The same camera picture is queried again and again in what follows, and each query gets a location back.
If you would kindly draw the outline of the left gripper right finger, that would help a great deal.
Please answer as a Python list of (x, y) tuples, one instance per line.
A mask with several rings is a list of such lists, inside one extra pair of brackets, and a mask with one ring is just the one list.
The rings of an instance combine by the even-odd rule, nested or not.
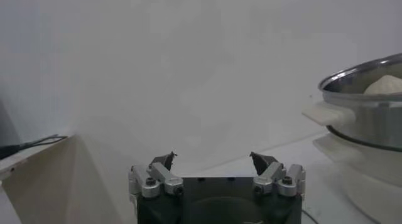
[(276, 188), (278, 194), (284, 197), (300, 195), (305, 197), (306, 171), (299, 164), (292, 164), (286, 169), (273, 156), (265, 156), (255, 152), (249, 155), (257, 176), (253, 177), (253, 192), (256, 196), (265, 196)]

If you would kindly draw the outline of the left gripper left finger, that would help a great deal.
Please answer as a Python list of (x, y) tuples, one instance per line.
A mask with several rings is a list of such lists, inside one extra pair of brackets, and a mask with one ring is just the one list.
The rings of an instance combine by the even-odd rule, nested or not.
[(170, 171), (176, 156), (171, 152), (155, 157), (147, 166), (131, 166), (128, 174), (130, 197), (141, 195), (153, 199), (162, 193), (181, 196), (184, 192), (183, 179)]

